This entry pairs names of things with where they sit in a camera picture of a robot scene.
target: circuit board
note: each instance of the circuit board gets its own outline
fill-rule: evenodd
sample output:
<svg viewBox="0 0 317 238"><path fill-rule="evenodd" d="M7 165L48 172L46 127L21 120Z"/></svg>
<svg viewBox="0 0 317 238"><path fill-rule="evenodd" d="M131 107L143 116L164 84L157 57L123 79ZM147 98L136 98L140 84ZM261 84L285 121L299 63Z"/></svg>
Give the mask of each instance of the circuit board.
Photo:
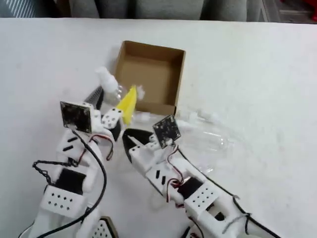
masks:
<svg viewBox="0 0 317 238"><path fill-rule="evenodd" d="M167 146L168 140L175 141L181 136L173 115L167 116L154 124L153 129L162 149Z"/></svg>
<svg viewBox="0 0 317 238"><path fill-rule="evenodd" d="M76 129L91 133L90 108L84 105L60 102L64 127L76 126Z"/></svg>

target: bottle cap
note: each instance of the bottle cap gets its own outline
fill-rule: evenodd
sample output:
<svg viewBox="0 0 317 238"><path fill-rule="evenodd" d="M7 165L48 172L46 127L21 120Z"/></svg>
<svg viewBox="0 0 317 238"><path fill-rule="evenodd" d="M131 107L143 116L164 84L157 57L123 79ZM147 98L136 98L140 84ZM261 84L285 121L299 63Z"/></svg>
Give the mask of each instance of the bottle cap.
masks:
<svg viewBox="0 0 317 238"><path fill-rule="evenodd" d="M109 73L108 69L101 66L96 69L100 85L106 93L113 93L118 88L118 82L115 77Z"/></svg>

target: open cardboard box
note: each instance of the open cardboard box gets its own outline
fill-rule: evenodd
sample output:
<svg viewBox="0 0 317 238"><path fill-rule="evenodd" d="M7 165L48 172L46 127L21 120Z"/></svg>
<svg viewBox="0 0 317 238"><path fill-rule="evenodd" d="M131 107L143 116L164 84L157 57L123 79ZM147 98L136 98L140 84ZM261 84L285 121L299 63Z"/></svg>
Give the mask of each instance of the open cardboard box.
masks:
<svg viewBox="0 0 317 238"><path fill-rule="evenodd" d="M142 85L143 100L136 110L158 115L176 112L185 51L124 41L117 59L115 77L129 89Z"/></svg>

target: white table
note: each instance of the white table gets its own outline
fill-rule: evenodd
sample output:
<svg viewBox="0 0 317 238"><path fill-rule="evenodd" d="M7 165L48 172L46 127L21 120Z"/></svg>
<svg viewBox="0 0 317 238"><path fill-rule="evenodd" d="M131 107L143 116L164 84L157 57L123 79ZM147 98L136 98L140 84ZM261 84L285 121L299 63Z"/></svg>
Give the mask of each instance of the white table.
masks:
<svg viewBox="0 0 317 238"><path fill-rule="evenodd" d="M94 69L113 69L123 40L187 51L178 109L216 112L250 145L211 176L282 237L315 237L316 39L315 25L0 19L1 237L17 236L36 216L45 180L31 166L55 157L59 101L85 98L98 84ZM183 232L184 212L151 209L154 190L126 158L107 171L103 209L120 237Z"/></svg>

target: yellow object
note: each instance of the yellow object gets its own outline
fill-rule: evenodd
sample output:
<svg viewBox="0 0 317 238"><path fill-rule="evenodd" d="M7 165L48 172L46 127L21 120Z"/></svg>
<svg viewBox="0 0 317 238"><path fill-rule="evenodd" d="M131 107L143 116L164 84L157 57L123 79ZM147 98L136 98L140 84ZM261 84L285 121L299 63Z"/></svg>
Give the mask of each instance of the yellow object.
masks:
<svg viewBox="0 0 317 238"><path fill-rule="evenodd" d="M137 103L137 89L133 85L130 91L125 95L125 97L120 101L116 108L123 111L123 122L128 125L131 122L132 114Z"/></svg>

